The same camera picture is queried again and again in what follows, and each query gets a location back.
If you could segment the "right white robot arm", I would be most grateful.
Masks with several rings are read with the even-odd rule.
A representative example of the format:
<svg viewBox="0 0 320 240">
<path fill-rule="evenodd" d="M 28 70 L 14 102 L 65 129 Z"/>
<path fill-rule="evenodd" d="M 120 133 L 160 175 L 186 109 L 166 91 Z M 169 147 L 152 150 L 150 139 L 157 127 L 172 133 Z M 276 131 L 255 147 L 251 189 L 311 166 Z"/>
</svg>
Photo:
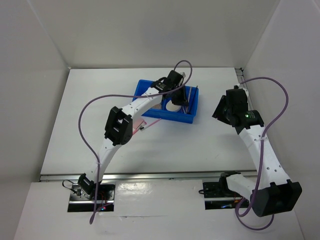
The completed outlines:
<svg viewBox="0 0 320 240">
<path fill-rule="evenodd" d="M 218 190 L 223 196 L 233 192 L 249 201 L 258 217 L 291 211 L 298 201 L 302 187 L 293 182 L 281 166 L 265 130 L 260 113 L 249 110 L 248 91 L 237 85 L 221 97 L 213 118 L 235 128 L 247 147 L 258 172 L 255 183 L 238 171 L 222 173 Z"/>
</svg>

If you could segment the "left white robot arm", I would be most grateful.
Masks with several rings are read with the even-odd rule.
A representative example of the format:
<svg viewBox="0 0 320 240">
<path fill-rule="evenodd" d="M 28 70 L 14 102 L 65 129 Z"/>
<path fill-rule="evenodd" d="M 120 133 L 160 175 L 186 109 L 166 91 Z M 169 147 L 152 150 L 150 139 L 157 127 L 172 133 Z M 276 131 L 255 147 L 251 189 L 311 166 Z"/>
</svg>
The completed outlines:
<svg viewBox="0 0 320 240">
<path fill-rule="evenodd" d="M 127 144 L 133 136 L 134 122 L 149 109 L 160 104 L 163 95 L 169 95 L 180 90 L 184 86 L 182 82 L 185 77 L 184 72 L 179 73 L 171 70 L 167 77 L 153 81 L 141 96 L 135 96 L 135 100 L 128 105 L 120 108 L 114 106 L 109 112 L 104 128 L 102 146 L 98 153 L 86 141 L 81 130 L 81 120 L 84 111 L 91 103 L 108 96 L 96 97 L 83 107 L 78 118 L 78 131 L 83 142 L 93 152 L 97 164 L 88 172 L 81 174 L 78 179 L 80 192 L 86 199 L 92 200 L 97 197 L 98 186 L 103 179 L 106 168 L 119 148 Z"/>
</svg>

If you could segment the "pink pouch with brush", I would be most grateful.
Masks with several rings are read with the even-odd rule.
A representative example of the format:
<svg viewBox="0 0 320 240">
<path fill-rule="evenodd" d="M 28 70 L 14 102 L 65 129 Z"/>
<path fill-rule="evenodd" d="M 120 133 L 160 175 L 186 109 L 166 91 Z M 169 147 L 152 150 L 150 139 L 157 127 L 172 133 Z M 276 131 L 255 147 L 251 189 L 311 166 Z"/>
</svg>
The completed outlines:
<svg viewBox="0 0 320 240">
<path fill-rule="evenodd" d="M 141 128 L 143 128 L 146 125 L 146 121 L 142 118 L 137 119 L 134 123 L 133 123 L 133 129 L 134 130 L 139 130 Z"/>
</svg>

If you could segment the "black fan brush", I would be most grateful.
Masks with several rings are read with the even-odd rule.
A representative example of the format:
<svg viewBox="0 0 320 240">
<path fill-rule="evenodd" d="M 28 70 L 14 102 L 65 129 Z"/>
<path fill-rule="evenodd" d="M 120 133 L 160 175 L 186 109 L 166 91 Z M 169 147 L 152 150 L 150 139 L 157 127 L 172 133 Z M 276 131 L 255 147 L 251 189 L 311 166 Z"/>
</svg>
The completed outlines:
<svg viewBox="0 0 320 240">
<path fill-rule="evenodd" d="M 195 116 L 195 114 L 194 114 L 194 106 L 195 106 L 195 102 L 196 102 L 196 99 L 197 99 L 197 96 L 198 96 L 198 91 L 199 91 L 199 87 L 198 86 L 196 86 L 195 87 L 195 90 L 194 90 L 194 95 L 193 95 L 193 98 L 192 98 L 192 100 L 191 100 L 191 103 L 189 104 L 189 110 L 188 110 L 188 114 L 189 115 L 192 115 L 192 116 Z"/>
</svg>

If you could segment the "eyeshadow palette clear case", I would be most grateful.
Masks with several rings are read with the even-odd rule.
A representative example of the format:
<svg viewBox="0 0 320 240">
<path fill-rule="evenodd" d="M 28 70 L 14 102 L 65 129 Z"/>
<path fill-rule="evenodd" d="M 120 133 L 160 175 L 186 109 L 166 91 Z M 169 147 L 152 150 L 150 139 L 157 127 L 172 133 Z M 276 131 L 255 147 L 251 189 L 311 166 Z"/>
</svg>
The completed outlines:
<svg viewBox="0 0 320 240">
<path fill-rule="evenodd" d="M 152 109 L 154 109 L 154 110 L 161 110 L 161 109 L 162 109 L 162 103 L 158 103 L 158 104 L 154 105 L 154 106 L 152 107 Z"/>
</svg>

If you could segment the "clear white pencil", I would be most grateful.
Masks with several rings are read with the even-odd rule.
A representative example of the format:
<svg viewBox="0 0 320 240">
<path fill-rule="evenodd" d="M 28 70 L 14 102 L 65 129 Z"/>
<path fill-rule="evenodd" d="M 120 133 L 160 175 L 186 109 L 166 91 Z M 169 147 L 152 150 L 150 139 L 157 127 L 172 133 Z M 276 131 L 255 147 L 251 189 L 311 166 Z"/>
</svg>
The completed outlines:
<svg viewBox="0 0 320 240">
<path fill-rule="evenodd" d="M 187 95 L 187 101 L 188 101 L 188 106 L 190 106 L 190 100 L 191 100 L 191 95 L 192 95 L 192 89 L 193 87 L 189 87 L 188 95 Z"/>
</svg>

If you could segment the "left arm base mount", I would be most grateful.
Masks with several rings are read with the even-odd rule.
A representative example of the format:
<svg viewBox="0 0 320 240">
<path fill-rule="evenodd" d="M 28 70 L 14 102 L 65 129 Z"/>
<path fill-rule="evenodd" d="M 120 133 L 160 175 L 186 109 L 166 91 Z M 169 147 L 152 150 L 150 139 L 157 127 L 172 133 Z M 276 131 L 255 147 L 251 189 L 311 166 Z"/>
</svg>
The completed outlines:
<svg viewBox="0 0 320 240">
<path fill-rule="evenodd" d="M 61 183 L 63 188 L 70 191 L 67 211 L 69 213 L 112 212 L 114 210 L 114 199 L 116 185 L 114 183 L 99 183 L 89 180 L 86 174 L 81 174 L 78 181 L 69 179 Z"/>
</svg>

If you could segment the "round beige powder puff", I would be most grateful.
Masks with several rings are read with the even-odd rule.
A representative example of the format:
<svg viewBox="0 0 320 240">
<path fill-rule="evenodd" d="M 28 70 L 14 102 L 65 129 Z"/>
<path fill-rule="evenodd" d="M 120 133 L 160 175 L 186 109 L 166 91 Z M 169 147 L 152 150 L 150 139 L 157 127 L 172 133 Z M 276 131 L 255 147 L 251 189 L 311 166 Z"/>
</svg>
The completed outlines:
<svg viewBox="0 0 320 240">
<path fill-rule="evenodd" d="M 175 104 L 173 104 L 173 102 L 171 100 L 169 100 L 166 103 L 165 108 L 169 112 L 175 112 L 176 113 L 176 112 L 180 111 L 181 106 L 180 105 L 175 105 Z"/>
</svg>

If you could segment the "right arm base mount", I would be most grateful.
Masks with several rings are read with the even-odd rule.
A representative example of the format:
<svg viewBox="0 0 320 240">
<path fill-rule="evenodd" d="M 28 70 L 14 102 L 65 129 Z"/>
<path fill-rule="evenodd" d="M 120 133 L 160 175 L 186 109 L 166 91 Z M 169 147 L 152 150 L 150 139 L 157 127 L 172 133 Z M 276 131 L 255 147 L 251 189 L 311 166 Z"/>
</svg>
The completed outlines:
<svg viewBox="0 0 320 240">
<path fill-rule="evenodd" d="M 204 197 L 206 210 L 234 209 L 242 196 L 234 191 L 224 189 L 220 181 L 205 181 L 198 191 Z"/>
</svg>

